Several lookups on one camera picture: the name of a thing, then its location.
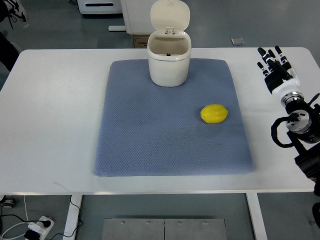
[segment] table leg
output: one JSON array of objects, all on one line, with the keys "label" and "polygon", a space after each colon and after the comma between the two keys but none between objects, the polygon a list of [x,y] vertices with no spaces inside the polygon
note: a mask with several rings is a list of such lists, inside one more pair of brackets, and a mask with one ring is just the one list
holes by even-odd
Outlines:
[{"label": "table leg", "polygon": [[267,240],[264,220],[262,217],[257,193],[247,193],[246,199],[249,206],[253,232],[256,240]]}]

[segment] power strip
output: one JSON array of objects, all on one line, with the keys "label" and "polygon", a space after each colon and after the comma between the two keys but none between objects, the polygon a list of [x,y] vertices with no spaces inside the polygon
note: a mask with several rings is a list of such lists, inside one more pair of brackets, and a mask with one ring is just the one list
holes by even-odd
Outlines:
[{"label": "power strip", "polygon": [[[50,221],[51,224],[48,227],[44,227],[44,224],[41,221]],[[55,222],[50,218],[46,216],[42,216],[37,223],[30,222],[28,225],[28,228],[35,234],[39,234],[39,238],[26,238],[25,240],[33,240],[33,239],[39,239],[39,240],[45,240],[46,236],[54,226]]]}]

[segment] white trash bin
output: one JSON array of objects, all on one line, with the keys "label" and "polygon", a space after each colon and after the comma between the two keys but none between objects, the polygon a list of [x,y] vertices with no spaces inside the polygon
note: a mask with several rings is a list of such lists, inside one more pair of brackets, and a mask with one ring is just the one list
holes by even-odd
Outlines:
[{"label": "white trash bin", "polygon": [[189,71],[191,39],[184,32],[190,22],[189,7],[180,0],[158,0],[150,15],[157,29],[147,43],[151,79],[162,87],[179,86]]}]

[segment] white table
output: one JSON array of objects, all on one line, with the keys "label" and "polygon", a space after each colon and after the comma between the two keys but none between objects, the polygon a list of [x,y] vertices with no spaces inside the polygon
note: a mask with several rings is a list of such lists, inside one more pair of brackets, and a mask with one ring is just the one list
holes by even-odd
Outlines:
[{"label": "white table", "polygon": [[[319,91],[320,69],[301,47],[282,51],[308,102]],[[286,115],[257,66],[256,48],[194,48],[192,58],[229,65],[255,171],[243,175],[94,175],[105,89],[112,62],[146,59],[146,49],[26,50],[0,92],[0,194],[107,195],[310,192],[314,183],[296,166],[294,148],[273,143],[270,127]],[[281,126],[280,138],[286,137]]]}]

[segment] black cable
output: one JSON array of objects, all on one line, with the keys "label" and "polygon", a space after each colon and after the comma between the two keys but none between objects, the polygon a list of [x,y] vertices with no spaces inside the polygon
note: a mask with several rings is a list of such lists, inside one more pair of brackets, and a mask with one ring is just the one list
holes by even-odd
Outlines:
[{"label": "black cable", "polygon": [[75,205],[75,204],[71,201],[71,197],[72,197],[72,195],[70,196],[70,203],[71,203],[73,206],[76,206],[76,207],[79,209],[78,221],[79,221],[81,224],[78,225],[78,226],[73,230],[73,232],[72,232],[72,234],[71,234],[70,236],[66,236],[66,235],[64,235],[64,234],[62,234],[62,233],[57,233],[57,234],[54,235],[52,238],[50,238],[50,240],[54,239],[55,236],[57,236],[57,235],[62,235],[62,236],[64,236],[64,237],[66,237],[66,238],[71,238],[71,237],[75,234],[77,228],[79,228],[80,226],[82,226],[82,225],[84,224],[84,222],[83,222],[83,221],[80,219],[80,217],[79,217],[79,215],[80,215],[80,207],[78,207],[77,205]]},{"label": "black cable", "polygon": [[41,220],[31,220],[31,221],[25,221],[23,220],[21,217],[17,216],[17,215],[14,215],[14,214],[4,214],[4,215],[0,215],[0,217],[7,217],[7,216],[13,216],[13,217],[16,217],[18,219],[20,219],[22,222],[24,223],[34,223],[34,222],[41,222],[43,223],[43,225],[45,226],[46,224],[51,224],[51,222],[49,220],[46,220],[46,221],[41,221]]},{"label": "black cable", "polygon": [[294,144],[291,142],[291,143],[288,143],[288,144],[283,144],[279,141],[278,139],[278,127],[279,125],[282,123],[282,122],[286,122],[286,121],[289,121],[291,120],[291,117],[289,116],[285,116],[285,117],[280,117],[278,118],[277,120],[275,120],[274,124],[271,126],[271,137],[272,137],[272,140],[274,141],[275,144],[277,144],[279,147],[281,148],[292,148],[294,146]]}]

